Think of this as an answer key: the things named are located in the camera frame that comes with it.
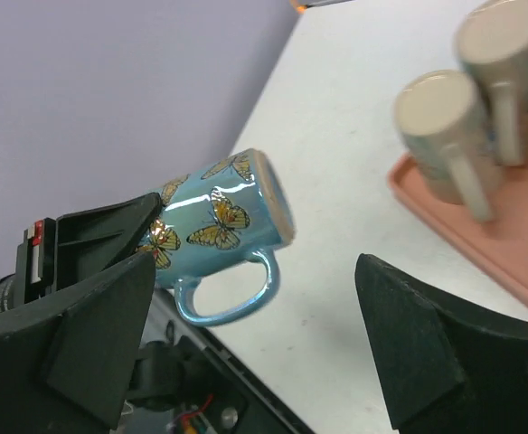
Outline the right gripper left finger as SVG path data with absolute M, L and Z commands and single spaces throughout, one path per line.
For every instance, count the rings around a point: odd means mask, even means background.
M 118 426 L 155 273 L 138 253 L 0 314 L 0 429 Z

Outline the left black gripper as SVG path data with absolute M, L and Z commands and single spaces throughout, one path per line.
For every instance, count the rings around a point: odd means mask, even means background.
M 160 195 L 45 218 L 24 230 L 17 247 L 14 303 L 70 287 L 131 256 L 162 209 Z

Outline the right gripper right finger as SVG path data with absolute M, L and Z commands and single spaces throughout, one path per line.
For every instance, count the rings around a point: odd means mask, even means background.
M 528 322 L 370 254 L 354 279 L 393 429 L 528 433 Z

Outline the blue butterfly mug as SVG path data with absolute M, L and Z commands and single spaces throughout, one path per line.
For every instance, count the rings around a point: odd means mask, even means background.
M 263 308 L 278 293 L 275 253 L 295 238 L 288 200 L 266 154 L 249 148 L 156 189 L 161 210 L 137 248 L 153 255 L 156 285 L 174 292 L 181 317 L 194 326 L 222 326 Z M 259 263 L 262 288 L 239 305 L 208 316 L 193 296 L 203 278 L 242 262 Z

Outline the beige floral mug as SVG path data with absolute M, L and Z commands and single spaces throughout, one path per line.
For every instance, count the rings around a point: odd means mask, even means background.
M 432 194 L 443 203 L 466 206 L 478 222 L 494 220 L 489 195 L 501 185 L 503 173 L 473 80 L 456 70 L 421 75 L 396 97 L 393 117 Z

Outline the tall beige seashell mug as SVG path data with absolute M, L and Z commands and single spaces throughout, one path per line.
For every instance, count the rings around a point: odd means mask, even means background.
M 487 1 L 457 29 L 457 57 L 481 88 L 503 165 L 526 161 L 528 1 Z

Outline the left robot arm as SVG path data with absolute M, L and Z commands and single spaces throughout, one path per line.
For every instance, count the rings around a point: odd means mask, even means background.
M 49 296 L 131 256 L 159 216 L 158 193 L 44 218 L 24 230 L 15 271 L 0 278 L 0 314 Z

